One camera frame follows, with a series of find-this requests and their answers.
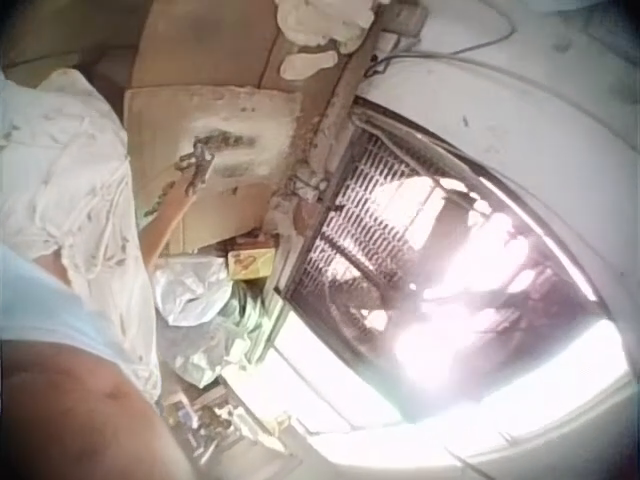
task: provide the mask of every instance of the bright light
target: bright light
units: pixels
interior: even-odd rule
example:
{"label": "bright light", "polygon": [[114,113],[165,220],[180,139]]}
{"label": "bright light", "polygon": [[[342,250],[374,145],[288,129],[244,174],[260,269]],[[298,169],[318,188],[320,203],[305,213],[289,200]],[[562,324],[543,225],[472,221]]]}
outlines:
{"label": "bright light", "polygon": [[378,332],[384,332],[389,323],[389,317],[384,310],[375,310],[367,314],[367,318],[364,324],[367,328],[377,330]]}
{"label": "bright light", "polygon": [[473,341],[469,312],[459,305],[431,307],[432,320],[403,331],[394,348],[407,375],[428,390],[442,388],[458,351]]}
{"label": "bright light", "polygon": [[493,185],[486,178],[481,178],[482,183],[484,183],[493,193],[495,193],[500,199],[509,205],[530,227],[536,232],[538,235],[542,237],[547,246],[551,249],[551,251],[558,257],[562,265],[567,269],[571,278],[576,282],[582,293],[592,302],[597,301],[597,297],[593,291],[593,288],[582,274],[582,272],[573,264],[569,258],[560,250],[560,247],[556,245],[556,243],[547,237],[542,228],[533,221],[529,215],[527,215],[513,200],[507,197],[499,188]]}
{"label": "bright light", "polygon": [[536,278],[535,270],[524,270],[518,274],[518,276],[511,282],[511,285],[507,288],[509,293],[522,292],[531,285],[533,279]]}
{"label": "bright light", "polygon": [[[452,186],[466,188],[461,182],[457,185],[451,181]],[[412,177],[377,188],[373,205],[386,223],[404,231],[409,245],[418,249],[429,237],[445,196],[445,191],[435,187],[429,177]]]}
{"label": "bright light", "polygon": [[[451,263],[443,285],[434,291],[488,291],[501,287],[522,265],[529,253],[526,239],[518,237],[509,240],[512,228],[513,224],[507,215],[492,215],[471,234]],[[425,292],[427,296],[433,294],[434,292]]]}
{"label": "bright light", "polygon": [[330,461],[343,465],[390,469],[457,465],[443,446],[463,456],[505,447],[499,430],[512,436],[539,431],[628,372],[620,335],[603,320],[565,352],[480,405],[459,406],[418,425],[322,435],[310,441]]}
{"label": "bright light", "polygon": [[601,321],[543,367],[485,398],[482,408],[503,431],[526,435],[570,414],[627,372],[620,334]]}
{"label": "bright light", "polygon": [[[374,314],[375,311],[369,312],[370,316]],[[299,375],[353,425],[377,427],[401,420],[397,410],[338,359],[293,312],[287,317],[275,344],[282,355],[295,365]],[[277,385],[277,389],[284,388],[283,395],[288,395],[286,387],[280,386],[279,379],[274,379],[274,385]],[[317,427],[317,431],[341,431],[328,428],[334,426],[327,424]]]}

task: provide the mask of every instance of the spray gun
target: spray gun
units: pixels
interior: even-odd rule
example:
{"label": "spray gun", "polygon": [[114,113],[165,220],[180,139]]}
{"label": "spray gun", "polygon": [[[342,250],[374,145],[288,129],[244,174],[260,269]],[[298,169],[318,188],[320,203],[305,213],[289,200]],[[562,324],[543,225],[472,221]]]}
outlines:
{"label": "spray gun", "polygon": [[[255,144],[255,137],[237,135],[220,129],[216,129],[204,137],[195,137],[193,140],[193,150],[185,155],[181,155],[173,165],[173,168],[181,173],[193,167],[193,176],[186,187],[185,193],[189,196],[195,195],[207,184],[213,171],[213,162],[218,153],[226,150],[252,148],[255,147]],[[171,181],[163,187],[162,193],[153,207],[145,212],[145,217],[156,214],[162,201],[174,185],[175,181]]]}

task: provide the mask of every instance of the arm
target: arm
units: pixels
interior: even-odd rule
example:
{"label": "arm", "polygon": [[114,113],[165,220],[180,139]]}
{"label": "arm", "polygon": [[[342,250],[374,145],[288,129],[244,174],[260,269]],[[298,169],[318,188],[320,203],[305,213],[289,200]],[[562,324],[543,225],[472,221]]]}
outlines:
{"label": "arm", "polygon": [[153,272],[162,249],[171,237],[171,233],[195,200],[194,195],[185,193],[192,175],[193,171],[191,169],[182,174],[163,200],[156,216],[138,235],[142,260],[149,273]]}

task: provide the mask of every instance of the white plastic bag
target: white plastic bag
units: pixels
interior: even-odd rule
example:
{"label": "white plastic bag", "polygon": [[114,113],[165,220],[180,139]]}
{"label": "white plastic bag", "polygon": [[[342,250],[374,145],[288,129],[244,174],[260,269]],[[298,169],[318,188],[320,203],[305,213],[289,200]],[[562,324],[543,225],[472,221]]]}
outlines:
{"label": "white plastic bag", "polygon": [[217,257],[165,258],[153,275],[156,307],[174,327],[212,320],[229,301],[232,286],[225,259]]}

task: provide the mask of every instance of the wire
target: wire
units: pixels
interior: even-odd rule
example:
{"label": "wire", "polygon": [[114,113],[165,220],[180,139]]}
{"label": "wire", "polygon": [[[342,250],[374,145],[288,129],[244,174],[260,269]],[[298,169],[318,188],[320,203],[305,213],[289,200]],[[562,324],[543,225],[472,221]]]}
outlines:
{"label": "wire", "polygon": [[516,28],[516,24],[514,23],[513,19],[509,16],[509,14],[507,14],[504,10],[502,10],[502,8],[498,7],[497,5],[493,5],[492,3],[489,3],[487,0],[478,0],[478,2],[492,9],[499,16],[501,16],[509,26],[509,31],[494,40],[489,40],[488,42],[479,43],[471,47],[461,48],[460,50],[451,52],[449,55],[462,55],[463,53],[475,52],[483,48],[493,47],[494,45],[497,45],[499,43],[509,40],[518,32],[518,29]]}
{"label": "wire", "polygon": [[551,87],[545,85],[542,82],[534,80],[534,79],[532,79],[530,77],[527,77],[525,75],[522,75],[520,73],[514,72],[513,70],[509,70],[509,69],[506,69],[506,68],[503,68],[503,67],[499,67],[499,66],[491,64],[491,63],[483,62],[482,60],[476,60],[474,58],[463,58],[463,57],[457,57],[455,55],[450,55],[448,53],[439,53],[439,52],[431,52],[431,51],[398,53],[398,54],[394,54],[393,58],[394,59],[395,58],[404,58],[404,59],[414,59],[414,60],[415,59],[442,60],[442,61],[451,61],[451,62],[457,62],[457,63],[464,63],[464,64],[467,64],[467,65],[472,65],[474,67],[483,68],[485,70],[489,70],[489,71],[492,71],[494,73],[497,73],[497,74],[503,75],[505,77],[511,78],[512,80],[515,80],[515,81],[520,82],[520,83],[522,83],[524,85],[527,85],[527,86],[529,86],[531,88],[539,90],[542,93],[545,93],[545,94],[549,95],[550,97],[553,97],[553,98],[561,101],[562,103],[564,103],[566,105],[569,105],[570,107],[572,107],[575,110],[579,111],[583,115],[586,115],[591,120],[596,122],[598,125],[600,125],[604,129],[606,129],[611,135],[616,137],[618,140],[621,140],[625,145],[627,145],[632,150],[634,150],[636,152],[639,151],[637,146],[632,145],[630,142],[627,141],[626,138],[624,138],[622,135],[620,135],[618,132],[616,132],[608,123],[606,123],[600,117],[598,117],[597,115],[595,115],[594,113],[592,113],[591,111],[589,111],[588,109],[586,109],[585,107],[580,105],[575,100],[572,100],[571,98],[567,97],[563,93],[560,93],[559,91],[552,89]]}
{"label": "wire", "polygon": [[[497,45],[499,43],[502,43],[502,42],[505,42],[505,41],[509,40],[513,35],[515,35],[518,32],[518,28],[516,27],[515,22],[509,16],[509,14],[507,14],[504,10],[502,10],[502,8],[500,8],[500,7],[496,6],[496,5],[493,5],[492,3],[489,3],[488,0],[477,0],[477,1],[482,3],[483,5],[485,5],[486,7],[492,9],[500,17],[502,17],[505,20],[505,22],[507,23],[507,25],[509,26],[509,31],[507,33],[505,33],[504,35],[501,35],[500,37],[498,37],[498,38],[496,38],[494,40],[489,40],[488,42],[482,42],[482,43],[479,43],[477,45],[472,45],[470,47],[461,48],[460,50],[454,50],[453,52],[449,52],[447,55],[462,55],[464,53],[475,52],[475,51],[481,50],[483,48],[492,47],[494,45]],[[415,46],[418,43],[419,43],[419,40],[417,42],[415,42],[415,44],[412,44],[412,45],[408,46],[408,48],[413,48],[413,46]],[[399,49],[399,50],[396,50],[394,52],[391,52],[386,57],[381,58],[381,59],[377,60],[376,62],[372,63],[367,68],[367,70],[365,71],[364,77],[365,78],[371,78],[371,77],[374,77],[376,75],[382,75],[382,74],[386,73],[387,68],[389,67],[389,64],[393,60],[401,58],[401,57],[397,57],[398,54],[407,53],[406,49],[407,49],[407,47],[403,47],[402,49]]]}

